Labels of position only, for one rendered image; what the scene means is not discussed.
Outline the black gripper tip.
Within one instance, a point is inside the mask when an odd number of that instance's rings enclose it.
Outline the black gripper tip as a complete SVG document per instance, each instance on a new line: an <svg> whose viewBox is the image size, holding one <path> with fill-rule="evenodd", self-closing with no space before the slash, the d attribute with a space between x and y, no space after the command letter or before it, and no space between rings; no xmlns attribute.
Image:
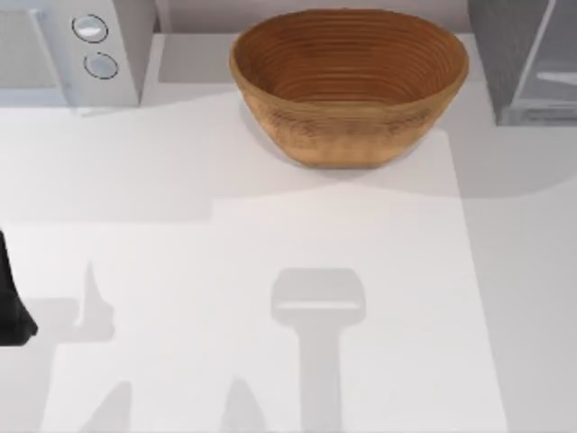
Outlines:
<svg viewBox="0 0 577 433"><path fill-rule="evenodd" d="M38 330L16 289L5 235L0 230L0 346L26 345Z"/></svg>

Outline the pale microwave oven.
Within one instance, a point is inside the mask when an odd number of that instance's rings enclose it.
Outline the pale microwave oven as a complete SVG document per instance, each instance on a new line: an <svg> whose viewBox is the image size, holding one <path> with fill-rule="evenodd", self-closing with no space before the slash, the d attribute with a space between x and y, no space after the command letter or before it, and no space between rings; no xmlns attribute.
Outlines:
<svg viewBox="0 0 577 433"><path fill-rule="evenodd" d="M106 22L101 43L72 32L84 14ZM0 107L138 106L158 24L155 0L0 0ZM114 78L85 71L96 52L116 60Z"/></svg>

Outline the round microwave knob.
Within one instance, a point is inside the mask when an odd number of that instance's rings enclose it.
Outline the round microwave knob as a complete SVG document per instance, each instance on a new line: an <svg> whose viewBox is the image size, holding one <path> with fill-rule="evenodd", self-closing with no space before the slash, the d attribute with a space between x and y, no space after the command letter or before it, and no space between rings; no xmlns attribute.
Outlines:
<svg viewBox="0 0 577 433"><path fill-rule="evenodd" d="M119 72L116 60L104 52L96 52L87 55L83 59L85 71L93 78L109 80Z"/></svg>
<svg viewBox="0 0 577 433"><path fill-rule="evenodd" d="M106 22L95 14L84 14L74 17L71 22L72 32L86 43L101 43L109 33Z"/></svg>

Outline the brown woven basket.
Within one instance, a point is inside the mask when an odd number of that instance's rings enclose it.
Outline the brown woven basket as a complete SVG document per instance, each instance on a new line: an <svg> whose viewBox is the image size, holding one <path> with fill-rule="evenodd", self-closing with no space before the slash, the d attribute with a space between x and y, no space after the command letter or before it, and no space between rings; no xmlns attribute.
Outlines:
<svg viewBox="0 0 577 433"><path fill-rule="evenodd" d="M424 18L321 8L240 33L229 65L256 124L288 158L317 169L373 169L433 128L470 60L452 32Z"/></svg>

